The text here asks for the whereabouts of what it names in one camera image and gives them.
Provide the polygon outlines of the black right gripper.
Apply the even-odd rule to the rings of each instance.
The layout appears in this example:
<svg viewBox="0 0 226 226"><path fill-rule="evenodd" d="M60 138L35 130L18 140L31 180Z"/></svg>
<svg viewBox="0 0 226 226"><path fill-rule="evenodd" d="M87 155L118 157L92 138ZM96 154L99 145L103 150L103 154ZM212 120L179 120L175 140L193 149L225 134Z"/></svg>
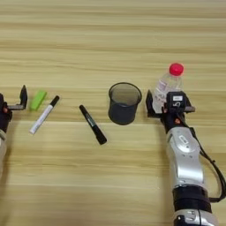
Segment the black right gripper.
<svg viewBox="0 0 226 226"><path fill-rule="evenodd" d="M147 91L146 97L147 116L153 118L161 118L165 132L169 132L175 127L187 127L185 122L185 114L178 112L169 113L166 109L160 114L156 113L153 108L153 96L150 90ZM195 108L191 105L189 99L185 100L185 113L192 113Z"/></svg>

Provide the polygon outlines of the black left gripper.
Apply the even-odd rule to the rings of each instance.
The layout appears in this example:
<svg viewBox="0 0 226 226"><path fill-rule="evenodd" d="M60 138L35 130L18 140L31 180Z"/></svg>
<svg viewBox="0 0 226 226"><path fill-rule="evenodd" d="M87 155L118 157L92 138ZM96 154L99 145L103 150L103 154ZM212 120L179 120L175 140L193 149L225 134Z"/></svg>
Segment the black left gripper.
<svg viewBox="0 0 226 226"><path fill-rule="evenodd" d="M0 110L0 130L7 132L8 125L12 118L11 110L24 110L27 104L27 90L26 86L23 86L19 95L20 103L15 105L9 105L7 108L3 107Z"/></svg>

